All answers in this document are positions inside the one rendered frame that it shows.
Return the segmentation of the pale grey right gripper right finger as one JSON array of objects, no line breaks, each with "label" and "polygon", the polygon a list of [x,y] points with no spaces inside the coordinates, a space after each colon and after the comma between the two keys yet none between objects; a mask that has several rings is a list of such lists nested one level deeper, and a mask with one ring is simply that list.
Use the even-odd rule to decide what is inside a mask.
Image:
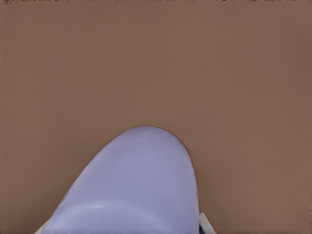
[{"label": "pale grey right gripper right finger", "polygon": [[204,213],[199,215],[199,234],[215,234],[215,231]]}]

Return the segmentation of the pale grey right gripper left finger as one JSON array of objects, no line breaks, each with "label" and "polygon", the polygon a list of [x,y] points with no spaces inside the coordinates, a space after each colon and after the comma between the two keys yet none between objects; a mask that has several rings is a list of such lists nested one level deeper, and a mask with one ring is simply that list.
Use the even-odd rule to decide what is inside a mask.
[{"label": "pale grey right gripper left finger", "polygon": [[35,232],[35,234],[42,234],[44,228],[46,227],[46,225],[48,224],[48,220]]}]

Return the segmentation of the pale lavender rounded object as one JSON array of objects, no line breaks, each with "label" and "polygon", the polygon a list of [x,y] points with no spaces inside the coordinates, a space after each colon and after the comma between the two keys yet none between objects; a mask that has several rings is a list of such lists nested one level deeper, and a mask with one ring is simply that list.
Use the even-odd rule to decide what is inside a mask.
[{"label": "pale lavender rounded object", "polygon": [[197,234],[192,161],[172,133],[127,130],[105,145],[70,187],[42,234]]}]

